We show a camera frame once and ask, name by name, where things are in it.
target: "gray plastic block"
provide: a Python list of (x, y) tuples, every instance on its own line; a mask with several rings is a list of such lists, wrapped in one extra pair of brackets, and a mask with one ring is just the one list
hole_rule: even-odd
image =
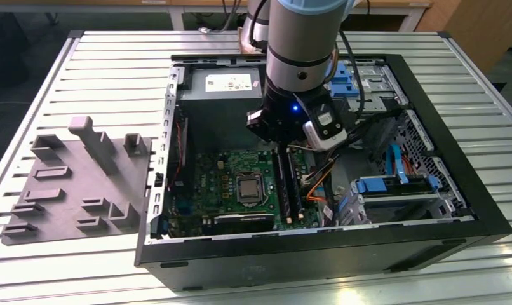
[(106, 229), (106, 222), (99, 216), (77, 219), (77, 229), (85, 234), (95, 233)]
[(62, 148), (63, 143), (55, 135), (38, 135), (29, 149), (42, 162), (59, 161), (55, 149)]
[[(149, 138), (141, 138), (147, 153), (129, 157), (123, 148), (125, 137), (109, 139), (103, 133), (95, 133), (95, 136), (117, 167), (117, 172), (110, 175), (103, 174), (98, 163), (86, 152), (82, 141), (58, 143), (55, 137), (38, 137), (42, 138), (41, 142), (47, 140), (47, 143), (51, 143), (46, 146), (50, 148), (47, 152), (57, 158), (46, 162), (37, 158), (33, 162), (9, 221), (14, 226), (29, 223), (38, 228), (38, 232), (34, 234), (35, 232), (27, 229), (25, 233), (14, 234), (17, 236), (11, 238), (13, 235), (6, 231), (1, 237), (3, 245), (137, 232), (138, 228), (129, 224), (133, 221), (131, 215), (137, 214), (147, 201), (145, 185), (151, 142)], [(38, 206), (31, 208), (29, 205), (34, 203)], [(109, 220), (111, 203), (119, 212), (113, 210), (110, 214), (113, 219)], [(18, 213), (18, 209), (25, 208), (29, 209), (27, 212)], [(99, 221), (105, 222), (103, 229), (81, 230), (79, 226), (89, 221), (85, 219), (91, 217), (99, 217)]]
[(70, 119), (67, 130), (85, 145), (85, 150), (106, 175), (118, 171), (110, 152), (114, 151), (105, 132), (97, 133), (91, 129), (93, 122), (89, 116), (75, 116)]
[(25, 191), (22, 200), (25, 202), (49, 201), (49, 200), (61, 199), (63, 195), (65, 193), (61, 189), (42, 189), (38, 191)]
[(37, 170), (33, 174), (33, 177), (37, 180), (46, 180), (46, 179), (59, 179), (66, 178), (70, 175), (69, 167), (66, 166), (51, 166), (49, 168), (43, 168), (41, 170)]
[(18, 218), (41, 216), (45, 213), (45, 209), (39, 206), (38, 203), (17, 203), (10, 208), (10, 213), (13, 213)]
[(99, 212), (109, 210), (109, 201), (103, 197), (101, 198), (85, 198), (79, 207), (85, 209), (86, 212)]
[(127, 157), (145, 156), (147, 154), (145, 142), (138, 133), (127, 133), (125, 135), (122, 146)]
[(114, 203), (110, 204), (107, 218), (117, 228), (138, 227), (138, 213), (127, 203), (121, 211)]
[(35, 236), (37, 231), (37, 227), (29, 224), (27, 222), (18, 222), (17, 224), (7, 224), (6, 226), (3, 226), (1, 235), (11, 239), (18, 239), (29, 236)]

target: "aluminum extrusion table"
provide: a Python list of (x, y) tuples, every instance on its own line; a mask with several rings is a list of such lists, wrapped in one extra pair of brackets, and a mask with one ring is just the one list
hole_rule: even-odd
[[(512, 108), (454, 41), (434, 33), (355, 32), (347, 37), (357, 53), (405, 57), (512, 224)], [(85, 32), (67, 38), (1, 159), (0, 232), (31, 167), (35, 134), (73, 140), (65, 129), (70, 117), (90, 115), (95, 131), (111, 138), (125, 133), (155, 137), (169, 56), (237, 51), (233, 32)], [(419, 271), (178, 295), (133, 267), (134, 247), (135, 234), (10, 247), (0, 242), (0, 302), (512, 304), (512, 235)]]

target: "green circuit board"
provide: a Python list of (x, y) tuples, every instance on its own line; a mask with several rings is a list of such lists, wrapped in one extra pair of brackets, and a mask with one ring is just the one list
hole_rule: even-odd
[[(303, 153), (295, 152), (291, 160), (299, 177), (307, 173)], [(261, 175), (262, 200), (254, 206), (246, 206), (237, 201), (235, 179), (242, 174)], [(273, 214), (274, 230), (317, 226), (317, 212), (311, 208), (303, 210), (301, 220), (287, 224), (281, 219), (270, 151), (197, 154), (191, 204), (194, 214), (202, 217), (217, 214)]]

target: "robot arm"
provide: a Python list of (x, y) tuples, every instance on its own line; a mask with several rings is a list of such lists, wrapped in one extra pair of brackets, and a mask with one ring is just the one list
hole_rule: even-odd
[(247, 128), (266, 141), (307, 140), (330, 149), (346, 132), (323, 89), (347, 0), (267, 0), (266, 84), (261, 110)]

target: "floor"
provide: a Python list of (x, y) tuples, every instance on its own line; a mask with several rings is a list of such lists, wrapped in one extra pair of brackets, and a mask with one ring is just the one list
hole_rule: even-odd
[[(205, 21), (219, 26), (221, 14), (205, 17)], [(114, 18), (109, 14), (59, 14), (59, 23), (50, 27), (43, 14), (17, 14), (17, 20), (26, 33), (31, 47), (23, 54), (29, 67), (29, 79), (19, 85), (0, 89), (0, 159), (23, 118), (29, 104), (35, 96), (50, 65), (55, 59), (66, 34), (71, 29), (95, 31), (167, 31), (170, 21), (165, 14), (118, 13)], [(201, 25), (194, 16), (185, 15), (186, 30), (195, 30)], [(489, 73), (487, 78), (494, 82), (506, 82), (501, 92), (512, 105), (512, 53), (506, 53)]]

